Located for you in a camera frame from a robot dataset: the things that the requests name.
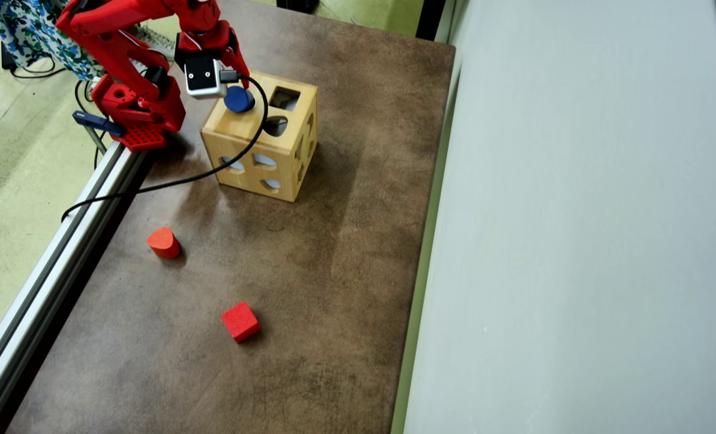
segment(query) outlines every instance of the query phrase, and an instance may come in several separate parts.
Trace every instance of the floor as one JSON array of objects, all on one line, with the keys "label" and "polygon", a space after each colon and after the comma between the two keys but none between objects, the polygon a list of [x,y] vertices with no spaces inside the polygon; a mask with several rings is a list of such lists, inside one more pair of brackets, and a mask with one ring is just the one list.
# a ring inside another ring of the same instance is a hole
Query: floor
[{"label": "floor", "polygon": [[[422,0],[321,0],[315,14],[412,36],[421,8]],[[149,27],[173,36],[177,21]],[[68,72],[20,80],[0,67],[0,320],[93,171],[95,146],[71,118],[76,83]]]}]

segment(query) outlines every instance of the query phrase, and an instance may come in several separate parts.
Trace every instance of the black cable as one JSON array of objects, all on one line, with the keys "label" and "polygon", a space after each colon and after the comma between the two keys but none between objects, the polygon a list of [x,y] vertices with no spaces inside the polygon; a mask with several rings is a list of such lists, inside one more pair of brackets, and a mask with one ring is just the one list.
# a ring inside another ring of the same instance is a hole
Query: black cable
[{"label": "black cable", "polygon": [[61,69],[58,69],[58,71],[52,71],[52,72],[50,72],[50,74],[45,74],[43,76],[19,76],[18,74],[16,74],[16,71],[14,69],[10,69],[10,75],[13,77],[16,77],[16,78],[23,78],[23,79],[27,79],[27,80],[36,80],[38,78],[52,77],[55,74],[59,74],[60,72],[63,72],[63,71],[68,71],[68,69],[61,68]]},{"label": "black cable", "polygon": [[79,94],[80,84],[82,84],[82,80],[78,81],[78,82],[77,82],[77,85],[74,86],[74,99],[77,100],[77,105],[80,106],[80,110],[86,112],[87,110],[85,110],[85,106],[83,106],[83,105],[82,105],[82,102],[80,102],[80,94]]},{"label": "black cable", "polygon": [[88,88],[88,86],[90,86],[90,82],[91,82],[91,80],[87,80],[85,82],[85,101],[87,101],[87,102],[93,102],[93,98],[87,97],[87,88]]},{"label": "black cable", "polygon": [[50,66],[50,69],[47,69],[47,71],[31,71],[31,69],[23,68],[23,71],[30,72],[31,74],[47,74],[47,72],[55,71],[55,60],[52,59],[52,57],[48,57],[52,63],[52,66]]},{"label": "black cable", "polygon": [[[105,135],[107,135],[107,132],[105,132],[105,131],[102,132],[101,137],[99,137],[98,140],[104,140]],[[98,152],[99,152],[99,150],[96,147],[96,157],[94,157],[94,159],[93,159],[93,170],[96,170],[98,168]]]},{"label": "black cable", "polygon": [[74,211],[77,208],[80,208],[80,206],[90,205],[91,203],[96,203],[97,201],[104,201],[104,200],[115,200],[116,198],[123,198],[125,196],[132,196],[137,195],[139,193],[146,193],[146,192],[153,192],[154,190],[160,190],[160,189],[167,189],[167,187],[173,187],[174,185],[179,184],[187,184],[189,182],[197,181],[198,179],[206,178],[208,176],[214,175],[214,173],[218,171],[222,171],[229,166],[233,165],[234,162],[241,159],[243,156],[245,156],[248,151],[251,150],[251,147],[256,143],[256,140],[259,139],[259,135],[262,134],[262,131],[264,129],[264,124],[267,121],[267,95],[264,93],[264,90],[262,89],[262,86],[259,84],[258,81],[254,80],[251,77],[246,77],[242,75],[237,75],[237,77],[241,80],[248,80],[249,82],[253,83],[254,86],[256,86],[256,89],[259,90],[259,93],[262,94],[262,104],[264,104],[264,113],[262,113],[262,121],[259,123],[259,128],[256,130],[256,134],[254,134],[254,137],[251,138],[250,142],[248,142],[248,145],[243,148],[242,151],[240,151],[239,154],[233,157],[233,159],[228,160],[222,165],[218,165],[215,168],[212,168],[209,171],[203,172],[200,175],[190,176],[189,178],[184,179],[178,179],[176,181],[171,182],[165,182],[165,184],[157,184],[152,185],[151,187],[146,187],[146,189],[140,189],[136,190],[135,192],[121,192],[121,193],[115,193],[113,195],[107,195],[107,196],[99,196],[97,198],[92,198],[91,200],[84,200],[80,201],[79,203],[74,204],[71,208],[67,209],[65,212],[63,212],[63,216],[61,217],[61,222],[63,222],[64,219],[69,215],[69,212]]}]

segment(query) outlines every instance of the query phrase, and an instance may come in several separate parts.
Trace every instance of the brown table surface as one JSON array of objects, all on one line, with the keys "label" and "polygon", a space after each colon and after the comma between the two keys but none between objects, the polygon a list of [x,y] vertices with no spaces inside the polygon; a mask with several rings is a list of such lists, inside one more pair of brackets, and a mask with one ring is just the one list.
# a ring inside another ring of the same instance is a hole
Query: brown table surface
[{"label": "brown table surface", "polygon": [[[220,7],[251,69],[319,88],[297,202],[215,177],[137,196],[11,432],[389,431],[454,48]],[[187,121],[144,185],[209,168],[213,101],[182,99]],[[177,259],[146,245],[163,225]],[[242,300],[262,331],[239,345],[220,316]]]}]

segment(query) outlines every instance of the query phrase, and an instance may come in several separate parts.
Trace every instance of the red robot arm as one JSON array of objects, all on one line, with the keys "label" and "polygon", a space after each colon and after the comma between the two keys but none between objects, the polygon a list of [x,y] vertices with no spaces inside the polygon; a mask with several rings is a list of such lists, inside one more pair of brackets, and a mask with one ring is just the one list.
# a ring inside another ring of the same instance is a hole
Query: red robot arm
[{"label": "red robot arm", "polygon": [[[130,35],[126,28],[147,19],[179,17],[183,52],[211,52],[225,66],[250,75],[229,23],[219,20],[216,0],[71,0],[55,25],[107,71],[93,90],[93,101],[126,129],[120,140],[132,151],[162,148],[167,131],[184,122],[178,82],[168,74],[165,56]],[[146,66],[141,75],[131,60]]]}]

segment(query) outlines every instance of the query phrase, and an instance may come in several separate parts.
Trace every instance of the floral fabric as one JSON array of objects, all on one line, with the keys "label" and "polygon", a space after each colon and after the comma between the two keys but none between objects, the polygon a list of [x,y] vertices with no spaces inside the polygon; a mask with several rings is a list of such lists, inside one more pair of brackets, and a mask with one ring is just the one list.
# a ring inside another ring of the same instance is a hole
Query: floral fabric
[{"label": "floral fabric", "polygon": [[100,75],[101,66],[55,22],[67,0],[0,0],[0,37],[18,66],[52,57],[81,80]]}]

